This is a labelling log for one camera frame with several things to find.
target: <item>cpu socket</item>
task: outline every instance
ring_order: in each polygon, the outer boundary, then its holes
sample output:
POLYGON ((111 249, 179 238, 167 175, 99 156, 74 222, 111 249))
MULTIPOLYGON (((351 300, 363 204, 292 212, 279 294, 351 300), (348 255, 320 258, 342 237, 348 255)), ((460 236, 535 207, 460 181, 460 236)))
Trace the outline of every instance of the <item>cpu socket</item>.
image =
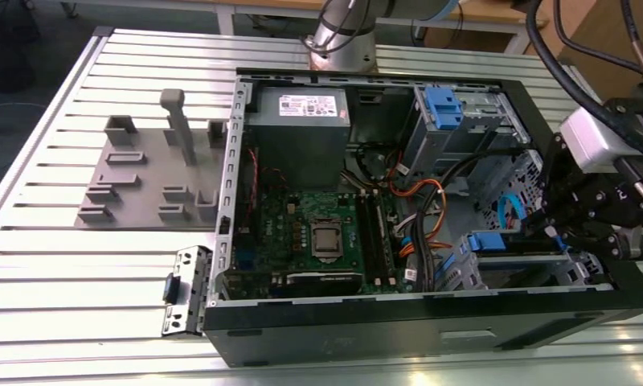
POLYGON ((332 263, 343 256, 343 228, 340 220, 314 219, 310 222, 311 256, 322 263, 332 263))

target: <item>motherboard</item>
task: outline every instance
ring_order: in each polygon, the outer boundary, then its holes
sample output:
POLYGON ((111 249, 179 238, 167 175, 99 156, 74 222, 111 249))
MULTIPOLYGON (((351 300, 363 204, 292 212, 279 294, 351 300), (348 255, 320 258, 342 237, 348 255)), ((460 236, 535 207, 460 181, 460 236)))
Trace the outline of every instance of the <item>motherboard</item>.
POLYGON ((227 272, 231 298, 404 292, 388 235, 392 197, 270 191, 227 272))

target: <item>floor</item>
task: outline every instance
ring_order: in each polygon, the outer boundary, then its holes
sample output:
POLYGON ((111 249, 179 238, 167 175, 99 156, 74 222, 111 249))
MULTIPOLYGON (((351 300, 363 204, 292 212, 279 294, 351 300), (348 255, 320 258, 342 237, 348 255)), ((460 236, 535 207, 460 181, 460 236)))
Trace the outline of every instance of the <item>floor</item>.
MULTIPOLYGON (((78 4, 79 16, 68 19, 58 3, 36 0, 34 3, 32 16, 39 27, 40 38, 23 45, 22 50, 35 70, 35 84, 22 92, 0 93, 0 104, 18 102, 32 105, 0 107, 0 181, 95 26, 218 33, 216 16, 211 13, 78 4)), ((315 20, 263 20, 260 25, 262 28, 252 28, 252 22, 246 15, 239 14, 234 18, 236 35, 275 36, 290 39, 311 33, 315 29, 315 20)), ((376 26, 376 42, 411 45, 410 29, 402 26, 376 26)))

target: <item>metal bracket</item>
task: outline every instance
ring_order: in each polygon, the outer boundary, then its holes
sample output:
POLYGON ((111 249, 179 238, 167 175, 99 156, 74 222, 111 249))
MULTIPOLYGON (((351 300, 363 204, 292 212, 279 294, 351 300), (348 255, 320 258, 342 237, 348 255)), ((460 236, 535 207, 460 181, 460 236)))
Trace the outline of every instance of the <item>metal bracket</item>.
POLYGON ((643 227, 617 229, 601 243, 619 260, 643 261, 643 227))
POLYGON ((167 275, 162 300, 162 335, 202 335, 206 283, 211 266, 211 251, 196 245, 175 254, 172 271, 167 275))

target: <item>slotted aluminum surface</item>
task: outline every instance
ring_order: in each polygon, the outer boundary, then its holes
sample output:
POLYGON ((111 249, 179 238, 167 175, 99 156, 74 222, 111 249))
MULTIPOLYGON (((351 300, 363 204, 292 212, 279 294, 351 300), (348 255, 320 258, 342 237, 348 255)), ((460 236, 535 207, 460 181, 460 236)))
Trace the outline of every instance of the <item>slotted aluminum surface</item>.
MULTIPOLYGON (((551 127, 573 109, 528 56, 380 46, 376 57, 382 72, 520 80, 551 127)), ((166 128, 159 92, 182 88, 192 125, 226 118, 238 66, 304 69, 304 49, 295 40, 152 31, 91 39, 0 186, 0 381, 643 384, 643 315, 536 350, 247 370, 228 369, 206 340, 158 339, 172 252, 211 247, 211 235, 78 231, 75 207, 106 116, 166 128)))

